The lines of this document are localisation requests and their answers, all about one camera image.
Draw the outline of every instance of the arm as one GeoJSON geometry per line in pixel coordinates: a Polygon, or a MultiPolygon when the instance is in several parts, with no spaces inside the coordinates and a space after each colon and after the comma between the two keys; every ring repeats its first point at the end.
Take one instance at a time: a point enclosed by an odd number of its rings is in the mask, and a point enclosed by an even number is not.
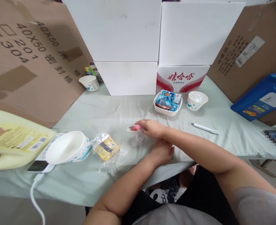
{"type": "Polygon", "coordinates": [[[115,182],[89,212],[88,224],[121,224],[142,186],[161,165],[168,163],[174,153],[172,144],[158,140],[151,153],[115,182]]]}
{"type": "Polygon", "coordinates": [[[234,192],[244,187],[259,188],[276,194],[276,189],[253,168],[222,147],[204,138],[163,126],[157,121],[141,120],[137,124],[145,127],[145,135],[171,142],[212,172],[230,204],[234,192]]]}

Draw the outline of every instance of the white box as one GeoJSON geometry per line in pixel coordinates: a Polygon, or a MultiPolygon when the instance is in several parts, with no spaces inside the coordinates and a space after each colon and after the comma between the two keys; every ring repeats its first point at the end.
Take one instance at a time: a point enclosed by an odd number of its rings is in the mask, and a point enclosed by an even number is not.
{"type": "Polygon", "coordinates": [[[211,65],[244,5],[163,2],[159,65],[211,65]]]}
{"type": "Polygon", "coordinates": [[[158,62],[95,62],[110,95],[156,94],[158,62]]]}
{"type": "Polygon", "coordinates": [[[64,0],[96,62],[157,62],[162,0],[64,0]]]}
{"type": "Polygon", "coordinates": [[[158,66],[157,88],[171,92],[196,91],[210,66],[158,66]]]}
{"type": "Polygon", "coordinates": [[[261,5],[261,4],[264,4],[264,3],[268,3],[268,2],[271,2],[271,1],[276,1],[276,0],[181,0],[181,2],[184,2],[184,3],[195,3],[195,2],[208,2],[208,3],[217,3],[217,2],[245,2],[246,5],[245,6],[251,6],[251,5],[261,5]]]}

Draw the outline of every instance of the hand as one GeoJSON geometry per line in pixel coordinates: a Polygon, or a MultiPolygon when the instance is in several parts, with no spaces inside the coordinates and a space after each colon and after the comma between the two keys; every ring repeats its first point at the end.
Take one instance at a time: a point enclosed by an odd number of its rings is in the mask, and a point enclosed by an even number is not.
{"type": "Polygon", "coordinates": [[[144,133],[146,136],[149,137],[153,137],[153,138],[162,138],[163,137],[163,133],[166,130],[166,126],[158,123],[155,120],[149,120],[149,119],[143,119],[140,120],[138,122],[136,122],[135,124],[139,124],[144,126],[144,130],[142,131],[142,133],[144,133]]]}
{"type": "Polygon", "coordinates": [[[175,147],[172,147],[170,142],[158,139],[147,157],[158,168],[159,166],[167,164],[172,159],[174,153],[175,147]]]}

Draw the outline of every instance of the blue container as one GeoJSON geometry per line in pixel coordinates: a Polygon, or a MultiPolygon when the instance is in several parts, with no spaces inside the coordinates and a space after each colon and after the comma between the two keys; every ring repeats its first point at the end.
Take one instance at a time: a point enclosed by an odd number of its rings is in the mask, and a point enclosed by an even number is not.
{"type": "Polygon", "coordinates": [[[276,109],[276,73],[268,75],[246,93],[231,109],[249,121],[276,109]]]}

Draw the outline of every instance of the yellow plastic jug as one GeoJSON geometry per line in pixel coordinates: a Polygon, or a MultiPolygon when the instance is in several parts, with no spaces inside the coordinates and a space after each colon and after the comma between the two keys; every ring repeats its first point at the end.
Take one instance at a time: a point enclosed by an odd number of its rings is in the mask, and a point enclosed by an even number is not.
{"type": "Polygon", "coordinates": [[[0,170],[33,161],[56,132],[0,110],[0,170]]]}

